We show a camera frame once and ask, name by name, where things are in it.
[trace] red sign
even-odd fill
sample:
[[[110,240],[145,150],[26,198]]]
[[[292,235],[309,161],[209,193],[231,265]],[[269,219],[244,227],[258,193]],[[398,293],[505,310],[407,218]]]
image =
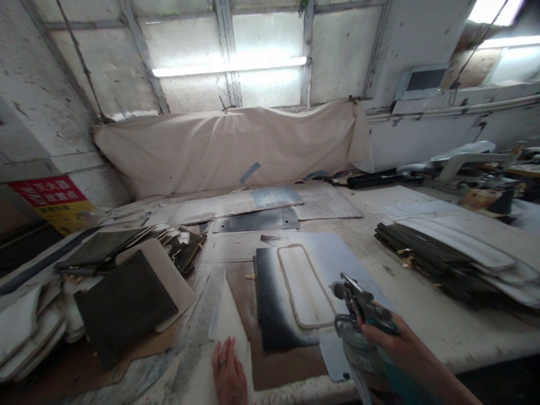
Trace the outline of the red sign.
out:
[[[33,207],[86,201],[86,197],[66,175],[13,182],[10,186]]]

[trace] gray mat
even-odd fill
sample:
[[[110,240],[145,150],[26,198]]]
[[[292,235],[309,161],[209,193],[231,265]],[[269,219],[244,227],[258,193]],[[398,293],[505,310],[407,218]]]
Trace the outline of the gray mat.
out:
[[[234,217],[216,219],[212,228],[214,233],[260,231],[272,229],[298,229],[298,217],[292,207],[257,211]]]

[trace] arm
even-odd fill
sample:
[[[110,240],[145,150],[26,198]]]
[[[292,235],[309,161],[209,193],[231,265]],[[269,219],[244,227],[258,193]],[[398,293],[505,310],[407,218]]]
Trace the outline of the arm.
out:
[[[396,366],[408,373],[444,405],[482,405],[478,398],[443,366],[399,315],[392,313],[392,316],[400,336],[388,335],[375,326],[362,323],[359,317],[358,326],[367,340],[386,350]]]

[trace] poster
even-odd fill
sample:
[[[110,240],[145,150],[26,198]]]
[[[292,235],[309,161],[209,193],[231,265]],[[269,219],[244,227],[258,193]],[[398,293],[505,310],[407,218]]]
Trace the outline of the poster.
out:
[[[10,187],[64,236],[91,226],[94,207],[66,175],[12,182]]]

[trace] white fabric sheet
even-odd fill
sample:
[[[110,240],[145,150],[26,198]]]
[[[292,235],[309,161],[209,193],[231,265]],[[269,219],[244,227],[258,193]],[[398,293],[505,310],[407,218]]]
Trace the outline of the white fabric sheet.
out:
[[[130,180],[137,199],[232,190],[333,174],[368,150],[366,114],[350,101],[306,112],[263,107],[169,114],[99,127],[99,148]]]

